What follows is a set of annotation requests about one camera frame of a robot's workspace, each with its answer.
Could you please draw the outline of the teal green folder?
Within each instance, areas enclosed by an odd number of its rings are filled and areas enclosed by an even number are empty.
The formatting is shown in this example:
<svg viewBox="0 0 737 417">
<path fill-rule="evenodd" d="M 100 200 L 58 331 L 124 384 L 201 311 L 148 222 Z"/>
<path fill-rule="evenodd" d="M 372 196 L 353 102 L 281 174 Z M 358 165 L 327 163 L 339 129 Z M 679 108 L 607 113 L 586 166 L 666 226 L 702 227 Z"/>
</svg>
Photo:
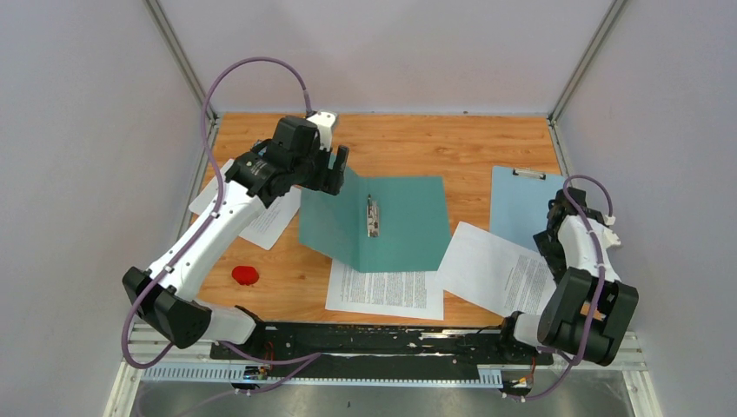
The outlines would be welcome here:
<svg viewBox="0 0 737 417">
<path fill-rule="evenodd" d="M 338 195 L 301 195 L 299 242 L 361 273 L 435 271 L 450 239 L 439 176 L 346 169 Z"/>
</svg>

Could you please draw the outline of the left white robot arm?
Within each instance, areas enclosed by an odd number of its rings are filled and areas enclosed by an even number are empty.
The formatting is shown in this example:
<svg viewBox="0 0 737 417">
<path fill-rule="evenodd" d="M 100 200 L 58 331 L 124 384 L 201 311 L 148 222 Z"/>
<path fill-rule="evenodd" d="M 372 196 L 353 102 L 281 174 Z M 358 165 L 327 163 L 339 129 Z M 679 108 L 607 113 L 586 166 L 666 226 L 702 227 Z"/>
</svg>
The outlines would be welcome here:
<svg viewBox="0 0 737 417">
<path fill-rule="evenodd" d="M 245 308 L 199 301 L 204 279 L 239 234 L 293 187 L 337 195 L 349 150 L 331 153 L 338 116 L 328 111 L 284 116 L 271 138 L 255 144 L 216 176 L 216 194 L 174 246 L 147 268 L 122 278 L 134 313 L 172 346 L 228 341 L 246 359 L 259 357 L 266 335 Z"/>
</svg>

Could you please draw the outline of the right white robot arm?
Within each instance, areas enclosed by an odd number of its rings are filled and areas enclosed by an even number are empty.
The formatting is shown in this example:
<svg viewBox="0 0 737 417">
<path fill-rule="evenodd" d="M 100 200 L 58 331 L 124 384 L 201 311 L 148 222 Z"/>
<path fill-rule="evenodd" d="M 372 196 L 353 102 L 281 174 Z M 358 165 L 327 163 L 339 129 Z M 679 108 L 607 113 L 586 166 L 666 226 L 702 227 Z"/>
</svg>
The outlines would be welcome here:
<svg viewBox="0 0 737 417">
<path fill-rule="evenodd" d="M 589 208 L 586 193 L 566 187 L 548 203 L 548 224 L 534 242 L 555 289 L 539 314 L 514 311 L 501 325 L 498 355 L 507 362 L 550 348 L 609 365 L 617 355 L 639 302 L 638 290 L 621 281 L 608 250 L 621 245 L 614 217 Z"/>
</svg>

